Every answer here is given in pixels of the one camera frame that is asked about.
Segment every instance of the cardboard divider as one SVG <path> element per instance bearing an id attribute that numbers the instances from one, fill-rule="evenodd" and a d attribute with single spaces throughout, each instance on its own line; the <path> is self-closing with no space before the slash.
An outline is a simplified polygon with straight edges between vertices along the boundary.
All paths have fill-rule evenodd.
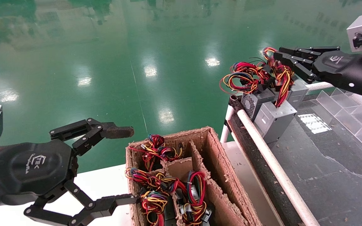
<path id="1" fill-rule="evenodd" d="M 223 194 L 222 189 L 216 184 L 216 182 L 210 179 L 210 172 L 206 169 L 202 163 L 202 157 L 195 148 L 194 142 L 191 140 L 191 147 L 193 147 L 192 157 L 186 159 L 180 159 L 167 163 L 165 166 L 166 176 L 172 176 L 179 178 L 182 182 L 186 182 L 188 174 L 191 170 L 203 172 L 206 175 L 206 194 L 205 201 L 212 202 L 215 207 L 215 222 L 217 226 L 246 226 L 248 225 L 247 220 L 241 216 L 241 211 L 236 205 L 232 204 L 228 199 L 227 195 Z M 182 215 L 179 213 L 179 208 L 174 203 L 174 209 L 177 209 L 177 219 L 182 219 Z M 181 221 L 177 222 L 178 226 L 184 226 L 185 224 Z"/>
<path id="2" fill-rule="evenodd" d="M 211 178 L 223 189 L 232 203 L 241 210 L 250 225 L 260 225 L 256 211 L 241 185 L 216 133 L 207 133 L 199 152 Z"/>
<path id="3" fill-rule="evenodd" d="M 205 201 L 215 205 L 215 222 L 217 226 L 261 226 L 255 209 L 241 185 L 227 155 L 218 140 L 218 135 L 211 127 L 179 132 L 164 136 L 166 146 L 178 148 L 181 142 L 184 146 L 182 159 L 173 162 L 161 161 L 162 173 L 166 176 L 180 178 L 186 181 L 191 169 L 201 171 L 206 175 L 207 187 Z M 144 169 L 142 152 L 135 152 L 129 147 L 139 147 L 148 140 L 130 143 L 126 149 L 127 167 Z M 138 195 L 141 186 L 128 182 L 132 194 Z M 171 195 L 174 201 L 177 226 L 185 226 L 177 206 L 177 196 Z M 131 216 L 135 226 L 147 226 L 147 220 L 142 213 L 141 205 L 132 205 Z"/>

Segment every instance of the clear plastic tray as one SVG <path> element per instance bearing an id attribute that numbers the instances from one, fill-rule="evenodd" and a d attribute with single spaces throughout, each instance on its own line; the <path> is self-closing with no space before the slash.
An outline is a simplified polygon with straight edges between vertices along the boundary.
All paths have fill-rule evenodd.
<path id="1" fill-rule="evenodd" d="M 362 142 L 362 96 L 335 89 L 330 96 L 321 91 L 316 100 Z"/>

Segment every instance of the robotic hand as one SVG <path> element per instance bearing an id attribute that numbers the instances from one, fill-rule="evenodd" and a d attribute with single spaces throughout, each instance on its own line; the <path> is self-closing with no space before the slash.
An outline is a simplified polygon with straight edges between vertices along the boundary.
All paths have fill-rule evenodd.
<path id="1" fill-rule="evenodd" d="M 362 52 L 362 16 L 348 28 L 353 52 Z M 274 58 L 289 66 L 307 83 L 322 81 L 362 95 L 362 54 L 348 54 L 339 46 L 288 49 L 281 47 Z"/>
<path id="2" fill-rule="evenodd" d="M 2 107 L 0 106 L 0 136 Z M 74 184 L 77 156 L 82 156 L 103 138 L 131 137 L 133 127 L 117 127 L 113 122 L 100 123 L 92 118 L 81 120 L 49 132 L 48 143 L 20 143 L 0 146 L 0 205 L 34 202 L 24 212 L 29 218 L 51 225 L 86 226 L 92 220 L 111 216 L 119 205 L 137 203 L 132 194 L 108 196 L 93 201 Z M 72 144 L 64 141 L 82 136 Z M 71 193 L 83 210 L 75 216 L 44 210 L 66 192 Z"/>

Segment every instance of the black wire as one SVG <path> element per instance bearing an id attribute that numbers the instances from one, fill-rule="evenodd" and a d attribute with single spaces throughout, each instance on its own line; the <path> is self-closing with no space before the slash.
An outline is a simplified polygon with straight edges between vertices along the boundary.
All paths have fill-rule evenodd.
<path id="1" fill-rule="evenodd" d="M 263 63 L 266 63 L 263 59 L 259 58 L 259 57 L 250 57 L 249 59 L 259 59 L 257 61 L 261 61 Z"/>

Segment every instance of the wire harness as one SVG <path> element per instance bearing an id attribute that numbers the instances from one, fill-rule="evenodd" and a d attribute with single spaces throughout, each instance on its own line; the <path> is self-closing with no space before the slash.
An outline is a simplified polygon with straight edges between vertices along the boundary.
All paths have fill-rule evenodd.
<path id="1" fill-rule="evenodd" d="M 290 67 L 275 60 L 273 58 L 274 52 L 276 52 L 276 49 L 266 47 L 262 51 L 263 58 L 266 61 L 259 57 L 251 57 L 250 59 L 257 60 L 235 63 L 230 67 L 231 73 L 220 80 L 220 89 L 227 94 L 235 95 L 237 93 L 258 93 L 268 87 L 276 88 L 277 91 L 280 91 L 274 104 L 276 107 L 280 107 L 287 99 L 289 88 L 294 83 L 292 79 L 294 72 Z M 239 79 L 241 85 L 236 84 L 235 79 Z M 222 83 L 236 93 L 225 91 Z"/>

